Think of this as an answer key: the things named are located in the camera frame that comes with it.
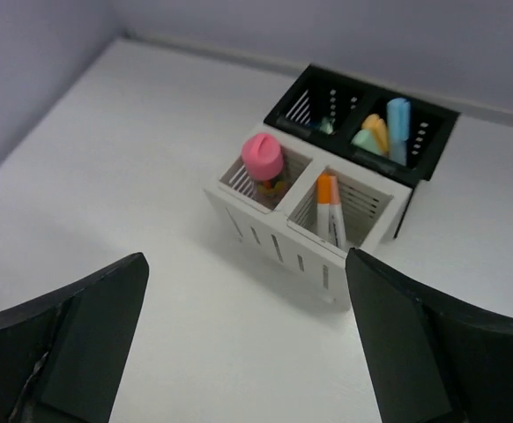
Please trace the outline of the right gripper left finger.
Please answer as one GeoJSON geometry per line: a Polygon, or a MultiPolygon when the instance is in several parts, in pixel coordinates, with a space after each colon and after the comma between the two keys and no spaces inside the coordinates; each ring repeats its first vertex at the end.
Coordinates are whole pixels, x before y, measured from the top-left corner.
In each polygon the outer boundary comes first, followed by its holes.
{"type": "Polygon", "coordinates": [[[0,422],[107,422],[149,278],[134,253],[0,311],[0,422]]]}

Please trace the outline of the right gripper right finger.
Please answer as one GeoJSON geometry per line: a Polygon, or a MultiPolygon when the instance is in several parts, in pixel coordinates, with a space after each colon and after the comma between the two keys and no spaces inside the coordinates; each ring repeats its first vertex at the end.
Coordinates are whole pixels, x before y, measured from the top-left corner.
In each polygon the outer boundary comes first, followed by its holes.
{"type": "Polygon", "coordinates": [[[384,422],[513,422],[513,318],[426,286],[360,249],[354,316],[384,422]]]}

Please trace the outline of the orange white pen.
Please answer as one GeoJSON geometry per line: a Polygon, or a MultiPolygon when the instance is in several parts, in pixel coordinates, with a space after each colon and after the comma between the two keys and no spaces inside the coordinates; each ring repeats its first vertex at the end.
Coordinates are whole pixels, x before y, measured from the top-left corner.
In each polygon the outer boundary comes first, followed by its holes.
{"type": "Polygon", "coordinates": [[[317,236],[331,243],[331,178],[329,174],[321,174],[316,181],[317,195],[317,236]]]}

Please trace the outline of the orange pink glue stick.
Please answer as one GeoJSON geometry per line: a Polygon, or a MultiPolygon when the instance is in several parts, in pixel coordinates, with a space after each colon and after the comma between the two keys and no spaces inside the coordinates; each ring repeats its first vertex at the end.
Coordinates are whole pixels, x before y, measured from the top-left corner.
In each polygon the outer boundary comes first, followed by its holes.
{"type": "Polygon", "coordinates": [[[372,132],[383,150],[383,156],[388,157],[390,155],[390,142],[388,128],[384,119],[378,114],[368,115],[363,121],[361,128],[372,132]]]}

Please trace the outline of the pink capped tube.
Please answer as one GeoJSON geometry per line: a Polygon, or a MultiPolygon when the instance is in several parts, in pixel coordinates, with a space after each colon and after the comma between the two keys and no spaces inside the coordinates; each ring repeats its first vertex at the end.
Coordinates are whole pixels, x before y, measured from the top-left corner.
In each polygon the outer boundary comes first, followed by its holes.
{"type": "Polygon", "coordinates": [[[279,141],[269,133],[257,133],[244,143],[241,157],[253,182],[255,199],[274,209],[289,189],[279,141]]]}

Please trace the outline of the white organizer container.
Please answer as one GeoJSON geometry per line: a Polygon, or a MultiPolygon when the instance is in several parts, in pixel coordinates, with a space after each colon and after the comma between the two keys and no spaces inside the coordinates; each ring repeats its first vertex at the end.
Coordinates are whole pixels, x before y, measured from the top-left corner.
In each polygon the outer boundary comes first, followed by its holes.
{"type": "Polygon", "coordinates": [[[346,281],[347,250],[317,234],[317,189],[320,174],[338,179],[347,246],[369,254],[397,236],[412,190],[352,161],[259,123],[249,134],[265,132],[280,143],[289,180],[287,193],[273,207],[258,201],[241,159],[240,144],[232,159],[209,182],[204,193],[237,239],[260,256],[305,278],[334,308],[351,307],[346,281]]]}

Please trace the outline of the black organizer container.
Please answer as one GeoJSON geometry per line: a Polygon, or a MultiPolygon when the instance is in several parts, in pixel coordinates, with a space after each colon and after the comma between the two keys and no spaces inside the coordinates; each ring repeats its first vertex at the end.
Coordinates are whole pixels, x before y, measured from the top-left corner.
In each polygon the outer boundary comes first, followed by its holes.
{"type": "Polygon", "coordinates": [[[310,65],[264,124],[407,188],[431,180],[459,113],[310,65]]]}

